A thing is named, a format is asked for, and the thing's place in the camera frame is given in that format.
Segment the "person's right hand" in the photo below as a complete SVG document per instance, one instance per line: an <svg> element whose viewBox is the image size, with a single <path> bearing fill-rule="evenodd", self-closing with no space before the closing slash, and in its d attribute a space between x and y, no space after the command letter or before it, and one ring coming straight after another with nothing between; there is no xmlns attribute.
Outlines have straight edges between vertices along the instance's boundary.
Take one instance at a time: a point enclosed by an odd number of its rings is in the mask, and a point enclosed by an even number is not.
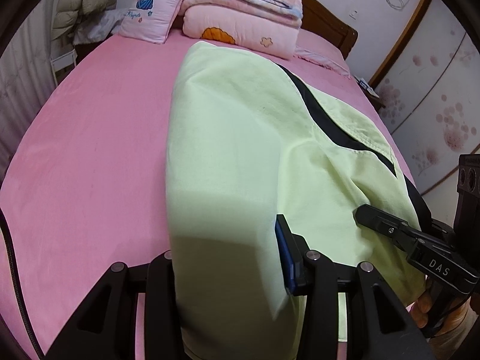
<svg viewBox="0 0 480 360"><path fill-rule="evenodd" d="M409 314L419 328L428 322L428 313L433 306L431 295L424 291L410 308ZM470 300L452 311L443 321L442 328L429 340L436 359L450 359L477 322L479 315L471 308Z"/></svg>

